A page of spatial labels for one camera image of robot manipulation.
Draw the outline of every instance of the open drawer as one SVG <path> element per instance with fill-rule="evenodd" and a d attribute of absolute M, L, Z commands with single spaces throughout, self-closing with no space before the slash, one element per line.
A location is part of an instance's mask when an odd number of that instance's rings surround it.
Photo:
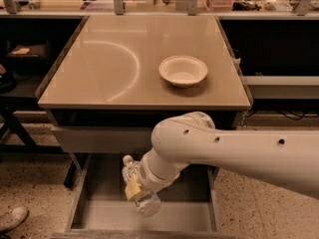
<path fill-rule="evenodd" d="M 191 165 L 159 192 L 159 213 L 143 218 L 126 199 L 122 158 L 88 156 L 67 229 L 52 238 L 233 238 L 217 232 L 213 186 L 217 169 Z"/>

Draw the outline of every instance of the speckled floor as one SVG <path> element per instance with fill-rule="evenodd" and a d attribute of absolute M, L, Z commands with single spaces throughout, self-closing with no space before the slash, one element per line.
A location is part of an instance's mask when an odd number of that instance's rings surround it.
<path fill-rule="evenodd" d="M 248 125 L 258 125 L 259 119 Z M 272 119 L 268 125 L 286 125 L 283 121 Z M 318 126 L 313 120 L 303 125 Z M 49 124 L 28 124 L 27 130 L 37 142 L 56 144 Z M 2 143 L 11 141 L 19 140 L 5 135 Z M 53 232 L 64 231 L 76 195 L 75 188 L 63 185 L 70 162 L 66 155 L 0 153 L 0 213 L 19 205 L 30 210 L 28 219 L 8 233 L 12 239 L 50 238 Z M 216 192 L 220 231 L 225 235 L 319 238 L 317 199 L 223 169 L 216 179 Z"/>

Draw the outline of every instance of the white robotic arm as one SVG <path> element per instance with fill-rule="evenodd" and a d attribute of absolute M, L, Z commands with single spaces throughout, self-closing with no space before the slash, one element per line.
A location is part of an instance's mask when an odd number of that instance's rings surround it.
<path fill-rule="evenodd" d="M 192 163 L 226 168 L 314 197 L 319 195 L 319 131 L 218 130 L 204 113 L 161 121 L 128 188 L 158 192 Z M 128 189 L 130 199 L 139 194 Z"/>

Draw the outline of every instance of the clear bottle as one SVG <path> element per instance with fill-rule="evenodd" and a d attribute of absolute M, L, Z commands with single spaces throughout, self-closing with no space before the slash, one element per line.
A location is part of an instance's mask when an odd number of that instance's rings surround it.
<path fill-rule="evenodd" d="M 124 167 L 122 170 L 122 176 L 124 182 L 128 184 L 133 174 L 138 175 L 140 162 L 133 160 L 130 155 L 126 155 L 123 158 Z M 144 217 L 151 217 L 160 210 L 160 199 L 156 192 L 147 190 L 144 192 L 144 197 L 135 199 L 136 207 L 139 213 Z"/>

